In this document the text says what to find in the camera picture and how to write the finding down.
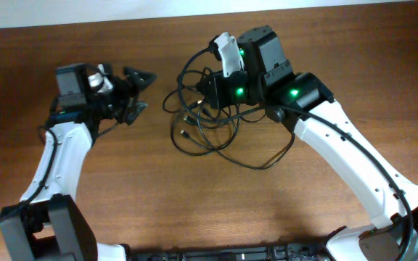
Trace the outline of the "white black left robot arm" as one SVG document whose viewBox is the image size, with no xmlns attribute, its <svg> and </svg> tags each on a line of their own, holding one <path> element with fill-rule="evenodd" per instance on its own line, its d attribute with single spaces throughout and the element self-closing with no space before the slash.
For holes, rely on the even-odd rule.
<svg viewBox="0 0 418 261">
<path fill-rule="evenodd" d="M 109 64 L 77 63 L 55 71 L 58 94 L 41 126 L 44 151 L 28 189 L 0 212 L 0 229 L 12 260 L 131 260 L 127 244 L 101 244 L 75 203 L 86 155 L 103 135 L 103 120 L 132 125 L 147 103 L 140 93 L 157 78 Z"/>
</svg>

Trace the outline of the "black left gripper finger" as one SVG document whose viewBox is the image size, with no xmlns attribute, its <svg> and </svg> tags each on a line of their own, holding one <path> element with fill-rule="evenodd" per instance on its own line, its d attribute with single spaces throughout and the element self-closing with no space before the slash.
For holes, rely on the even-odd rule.
<svg viewBox="0 0 418 261">
<path fill-rule="evenodd" d="M 138 116 L 148 107 L 148 103 L 145 101 L 138 101 L 135 105 L 131 105 L 126 113 L 125 123 L 132 125 Z"/>
<path fill-rule="evenodd" d="M 145 90 L 157 79 L 157 75 L 154 72 L 137 70 L 132 67 L 124 67 L 123 74 L 137 91 Z"/>
</svg>

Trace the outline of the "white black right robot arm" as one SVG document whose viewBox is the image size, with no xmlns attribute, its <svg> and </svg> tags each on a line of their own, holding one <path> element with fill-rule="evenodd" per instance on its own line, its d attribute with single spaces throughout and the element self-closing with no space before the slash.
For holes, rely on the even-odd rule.
<svg viewBox="0 0 418 261">
<path fill-rule="evenodd" d="M 330 259 L 418 260 L 418 185 L 366 140 L 314 74 L 292 69 L 269 26 L 222 33 L 208 51 L 222 70 L 197 90 L 212 108 L 258 105 L 319 153 L 362 203 L 371 223 L 332 233 L 324 245 Z"/>
</svg>

